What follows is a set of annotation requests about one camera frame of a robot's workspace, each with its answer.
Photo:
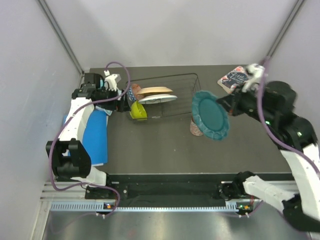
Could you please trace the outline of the blue white patterned bowl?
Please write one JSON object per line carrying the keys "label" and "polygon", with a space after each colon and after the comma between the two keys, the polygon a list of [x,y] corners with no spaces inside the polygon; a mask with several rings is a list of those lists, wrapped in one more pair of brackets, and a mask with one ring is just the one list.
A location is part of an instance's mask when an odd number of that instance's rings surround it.
{"label": "blue white patterned bowl", "polygon": [[131,101],[131,102],[135,102],[137,99],[136,99],[136,96],[133,92],[133,87],[130,86],[129,90],[127,91],[127,97],[128,99]]}

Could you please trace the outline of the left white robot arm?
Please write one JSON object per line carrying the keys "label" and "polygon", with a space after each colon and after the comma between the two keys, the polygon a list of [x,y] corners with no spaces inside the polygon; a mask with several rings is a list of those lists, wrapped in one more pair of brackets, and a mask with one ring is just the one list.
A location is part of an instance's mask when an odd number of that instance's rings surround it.
{"label": "left white robot arm", "polygon": [[55,177],[96,187],[102,198],[114,191],[108,174],[96,168],[107,162],[108,116],[130,110],[127,89],[120,90],[118,73],[85,73],[84,83],[71,94],[69,112],[54,140],[46,143],[50,180]]}

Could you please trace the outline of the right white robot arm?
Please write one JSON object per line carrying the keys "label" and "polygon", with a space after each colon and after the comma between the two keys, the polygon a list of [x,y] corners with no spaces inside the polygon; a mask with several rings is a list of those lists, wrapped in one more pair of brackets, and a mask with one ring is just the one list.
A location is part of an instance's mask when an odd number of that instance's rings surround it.
{"label": "right white robot arm", "polygon": [[246,114],[259,120],[263,114],[272,142],[286,159],[298,188],[297,193],[282,190],[257,174],[239,172],[233,182],[233,192],[239,198],[251,195],[282,212],[285,220],[301,232],[320,231],[320,159],[318,139],[312,124],[294,113],[297,93],[282,81],[271,81],[263,89],[262,106],[253,90],[235,90],[217,99],[231,116]]}

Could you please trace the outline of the teal scalloped plate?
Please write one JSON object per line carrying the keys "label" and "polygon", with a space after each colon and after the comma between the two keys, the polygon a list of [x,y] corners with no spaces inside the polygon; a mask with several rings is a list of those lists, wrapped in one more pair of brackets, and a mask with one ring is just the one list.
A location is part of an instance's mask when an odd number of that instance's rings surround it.
{"label": "teal scalloped plate", "polygon": [[210,91],[197,91],[192,97],[191,112],[195,125],[209,139],[224,140],[230,131],[227,111]]}

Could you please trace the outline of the pink floral mug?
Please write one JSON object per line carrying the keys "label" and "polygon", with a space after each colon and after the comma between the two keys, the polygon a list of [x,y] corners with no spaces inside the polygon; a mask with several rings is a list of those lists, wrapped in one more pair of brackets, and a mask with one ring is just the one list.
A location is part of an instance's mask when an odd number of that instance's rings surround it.
{"label": "pink floral mug", "polygon": [[204,135],[204,133],[198,128],[198,126],[197,126],[196,123],[194,122],[194,118],[193,118],[193,117],[191,118],[189,129],[190,129],[190,132],[191,132],[194,136],[200,137],[200,136],[203,136],[203,135]]}

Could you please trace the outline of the lime green bowl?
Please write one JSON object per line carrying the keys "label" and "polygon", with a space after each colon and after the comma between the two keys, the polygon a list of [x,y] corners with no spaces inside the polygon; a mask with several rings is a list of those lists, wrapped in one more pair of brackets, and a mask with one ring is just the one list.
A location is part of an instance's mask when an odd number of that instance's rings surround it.
{"label": "lime green bowl", "polygon": [[129,114],[131,118],[134,120],[146,120],[148,118],[144,106],[137,100],[131,105],[131,110]]}

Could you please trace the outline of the black wire dish rack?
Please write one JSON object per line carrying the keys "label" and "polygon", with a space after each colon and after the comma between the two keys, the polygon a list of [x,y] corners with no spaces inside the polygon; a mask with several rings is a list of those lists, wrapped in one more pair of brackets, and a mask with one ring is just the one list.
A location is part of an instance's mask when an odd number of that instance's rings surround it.
{"label": "black wire dish rack", "polygon": [[[132,122],[151,121],[157,119],[163,119],[168,117],[177,117],[191,114],[191,105],[193,95],[201,90],[199,77],[196,73],[182,73],[173,75],[156,76],[150,78],[135,79],[131,82],[132,84],[138,84],[141,89],[149,87],[167,87],[173,92],[159,92],[149,94],[137,94],[138,91],[133,93],[136,100],[139,101],[147,96],[159,95],[159,94],[170,94],[177,96],[176,100],[156,103],[156,104],[142,104],[147,112],[147,119],[132,119],[130,111],[126,113],[127,118]],[[134,103],[128,99],[130,107]]]}

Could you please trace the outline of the beige bird plate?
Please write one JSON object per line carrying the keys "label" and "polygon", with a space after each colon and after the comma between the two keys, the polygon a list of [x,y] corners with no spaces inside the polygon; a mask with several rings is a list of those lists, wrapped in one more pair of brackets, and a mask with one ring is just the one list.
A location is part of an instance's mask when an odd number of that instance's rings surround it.
{"label": "beige bird plate", "polygon": [[165,86],[145,87],[137,92],[137,95],[153,94],[153,93],[171,93],[172,89]]}

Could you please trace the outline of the white watermelon plate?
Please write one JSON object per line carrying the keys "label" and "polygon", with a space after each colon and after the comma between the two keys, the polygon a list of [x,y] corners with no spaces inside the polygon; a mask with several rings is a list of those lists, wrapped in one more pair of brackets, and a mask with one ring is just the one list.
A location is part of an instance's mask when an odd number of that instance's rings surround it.
{"label": "white watermelon plate", "polygon": [[138,102],[143,105],[150,105],[150,104],[158,104],[158,103],[166,103],[176,100],[178,97],[176,95],[171,94],[156,94],[146,96],[140,99]]}

